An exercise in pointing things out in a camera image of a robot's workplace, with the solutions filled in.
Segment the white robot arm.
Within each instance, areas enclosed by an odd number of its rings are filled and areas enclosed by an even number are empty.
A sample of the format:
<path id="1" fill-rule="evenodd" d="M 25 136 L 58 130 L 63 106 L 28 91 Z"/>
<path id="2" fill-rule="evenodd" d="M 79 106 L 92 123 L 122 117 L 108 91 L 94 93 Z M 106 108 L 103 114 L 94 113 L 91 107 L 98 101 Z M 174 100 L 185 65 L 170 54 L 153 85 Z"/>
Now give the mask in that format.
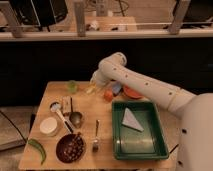
<path id="1" fill-rule="evenodd" d="M 213 93 L 196 95 L 125 67 L 116 52 L 102 59 L 91 81 L 103 87 L 116 80 L 181 119 L 176 171 L 213 171 Z"/>

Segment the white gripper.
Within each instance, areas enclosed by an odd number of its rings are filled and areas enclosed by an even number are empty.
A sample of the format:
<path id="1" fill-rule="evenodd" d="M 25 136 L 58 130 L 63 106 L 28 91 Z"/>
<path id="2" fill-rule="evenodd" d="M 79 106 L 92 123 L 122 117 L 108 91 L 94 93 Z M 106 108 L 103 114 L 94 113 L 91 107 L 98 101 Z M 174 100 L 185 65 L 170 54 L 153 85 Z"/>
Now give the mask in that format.
<path id="1" fill-rule="evenodd" d="M 97 87 L 104 87 L 106 85 L 106 77 L 99 70 L 92 74 L 90 81 Z"/>

